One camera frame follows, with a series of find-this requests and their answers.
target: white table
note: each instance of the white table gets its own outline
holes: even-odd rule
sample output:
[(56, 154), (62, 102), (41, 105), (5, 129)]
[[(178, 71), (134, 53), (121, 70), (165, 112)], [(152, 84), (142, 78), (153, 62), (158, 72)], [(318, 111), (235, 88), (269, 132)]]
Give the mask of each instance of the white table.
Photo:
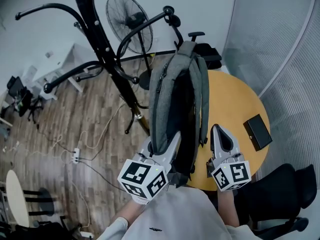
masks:
[[(82, 63), (82, 60), (75, 52), (75, 44), (63, 44), (59, 50), (53, 51), (53, 54), (49, 58), (45, 57), (42, 62), (36, 66), (37, 72), (33, 77), (33, 81), (36, 82), (36, 85), (43, 92), (43, 86), (46, 82), (51, 82), (54, 78), (67, 73)], [(69, 77), (68, 80), (80, 93), (84, 91), (72, 77)], [(50, 96), (57, 100), (58, 98), (53, 94), (54, 92), (55, 89), (51, 92)]]
[[(29, 216), (52, 216), (55, 212), (54, 200), (48, 191), (44, 188), (41, 188), (39, 191), (23, 190), (13, 170), (9, 170), (6, 175), (5, 191), (12, 215), (20, 226), (30, 227)], [(25, 197), (25, 195), (36, 195), (38, 198)], [(28, 211), (27, 202), (39, 203), (42, 211)]]
[(9, 207), (16, 223), (20, 226), (29, 228), (29, 213), (24, 192), (17, 175), (13, 170), (9, 170), (7, 173), (5, 185)]

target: gray backpack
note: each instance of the gray backpack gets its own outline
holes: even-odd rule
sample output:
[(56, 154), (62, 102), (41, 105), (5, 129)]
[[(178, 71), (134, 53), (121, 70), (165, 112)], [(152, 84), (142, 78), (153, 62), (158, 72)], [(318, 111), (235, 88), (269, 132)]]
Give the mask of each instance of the gray backpack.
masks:
[(152, 70), (149, 88), (151, 150), (163, 154), (175, 134), (181, 132), (172, 168), (179, 184), (186, 184), (199, 144), (207, 142), (209, 79), (205, 60), (193, 52), (196, 43), (185, 41), (169, 60)]

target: fan stand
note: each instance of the fan stand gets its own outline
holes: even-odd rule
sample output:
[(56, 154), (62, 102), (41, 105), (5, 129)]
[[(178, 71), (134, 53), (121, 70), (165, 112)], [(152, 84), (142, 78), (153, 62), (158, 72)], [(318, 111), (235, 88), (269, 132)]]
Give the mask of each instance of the fan stand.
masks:
[(149, 90), (149, 86), (150, 86), (150, 77), (151, 77), (151, 69), (148, 63), (148, 57), (146, 54), (146, 50), (145, 50), (145, 46), (144, 46), (144, 41), (142, 39), (141, 33), (140, 31), (137, 33), (138, 37), (139, 37), (139, 41), (140, 41), (140, 45), (141, 45), (141, 50), (142, 50), (142, 54), (143, 54), (143, 58), (144, 58), (144, 62), (146, 65), (146, 71), (143, 72), (140, 75), (140, 81), (139, 81), (139, 86), (144, 89), (144, 90)]

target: white desk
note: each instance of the white desk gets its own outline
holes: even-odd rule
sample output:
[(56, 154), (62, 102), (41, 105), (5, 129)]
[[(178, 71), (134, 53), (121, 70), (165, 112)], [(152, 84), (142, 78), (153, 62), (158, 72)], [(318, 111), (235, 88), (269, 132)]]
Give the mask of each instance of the white desk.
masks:
[(6, 175), (5, 188), (9, 207), (16, 223), (20, 226), (29, 228), (29, 213), (24, 192), (17, 175), (13, 170), (9, 170)]
[[(53, 51), (53, 55), (49, 58), (42, 60), (40, 65), (36, 67), (37, 72), (33, 77), (33, 81), (42, 90), (46, 82), (51, 82), (54, 78), (67, 73), (82, 63), (81, 59), (75, 54), (75, 44), (67, 43), (62, 45), (60, 50)], [(72, 77), (69, 77), (68, 80), (80, 93), (84, 91)], [(54, 91), (50, 95), (57, 100), (58, 98), (53, 94)]]

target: black box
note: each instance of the black box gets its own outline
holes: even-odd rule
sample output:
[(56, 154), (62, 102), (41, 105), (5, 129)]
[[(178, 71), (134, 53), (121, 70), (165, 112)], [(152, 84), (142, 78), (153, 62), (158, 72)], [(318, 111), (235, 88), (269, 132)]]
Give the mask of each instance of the black box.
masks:
[(243, 126), (252, 141), (255, 151), (262, 150), (272, 142), (272, 138), (260, 114), (244, 122)]

